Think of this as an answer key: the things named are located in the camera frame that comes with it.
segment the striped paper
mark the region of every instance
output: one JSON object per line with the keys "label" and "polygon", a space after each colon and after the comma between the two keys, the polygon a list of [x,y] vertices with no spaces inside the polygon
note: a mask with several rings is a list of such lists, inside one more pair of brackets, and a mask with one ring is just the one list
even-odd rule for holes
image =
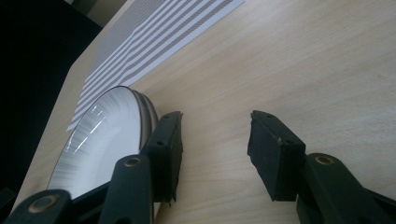
{"label": "striped paper", "polygon": [[105,91],[132,85],[243,3],[244,0],[134,1],[99,45],[67,130],[77,126],[85,111]]}

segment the dark background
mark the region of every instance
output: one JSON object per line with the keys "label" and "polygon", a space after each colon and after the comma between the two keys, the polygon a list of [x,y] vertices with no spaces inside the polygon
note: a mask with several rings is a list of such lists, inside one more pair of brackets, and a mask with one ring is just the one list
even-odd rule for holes
{"label": "dark background", "polygon": [[0,22],[1,222],[21,189],[70,66],[102,28],[63,0],[0,0]]}

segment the plate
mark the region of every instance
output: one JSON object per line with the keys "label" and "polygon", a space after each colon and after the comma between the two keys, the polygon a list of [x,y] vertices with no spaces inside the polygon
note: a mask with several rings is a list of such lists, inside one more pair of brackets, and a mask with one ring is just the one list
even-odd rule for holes
{"label": "plate", "polygon": [[138,154],[158,122],[144,94],[118,86],[102,94],[67,140],[48,189],[65,189],[72,199],[111,179],[116,162]]}

